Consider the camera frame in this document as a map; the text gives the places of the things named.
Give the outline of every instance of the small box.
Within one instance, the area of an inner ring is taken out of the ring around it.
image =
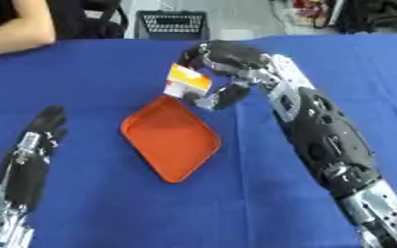
[[[172,64],[164,94],[183,98],[185,93],[193,92],[202,97],[209,91],[211,85],[212,81],[209,77],[178,64]]]

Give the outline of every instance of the blue tablecloth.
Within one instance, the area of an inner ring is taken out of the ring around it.
[[[396,35],[247,44],[291,56],[351,116],[397,190]],[[0,161],[45,106],[64,105],[70,118],[30,220],[32,247],[357,247],[259,91],[226,110],[193,108],[222,148],[181,184],[163,182],[119,135],[125,117],[161,95],[171,62],[189,45],[66,42],[0,57]]]

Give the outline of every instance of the robot forearm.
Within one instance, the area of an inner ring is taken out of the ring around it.
[[[0,165],[0,247],[27,248],[34,230],[27,224],[45,187],[49,157],[66,134],[61,107],[39,114]]]
[[[397,196],[376,170],[374,152],[289,58],[216,41],[186,51],[179,63],[234,81],[207,98],[187,95],[204,109],[222,109],[258,85],[295,153],[355,226],[363,246],[397,247]]]

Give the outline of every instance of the plastic tray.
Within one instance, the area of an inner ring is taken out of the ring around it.
[[[122,134],[167,182],[178,183],[220,148],[220,138],[177,100],[162,96],[128,117]]]

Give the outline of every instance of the basket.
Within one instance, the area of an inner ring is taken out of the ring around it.
[[[205,12],[137,12],[136,39],[209,40]]]

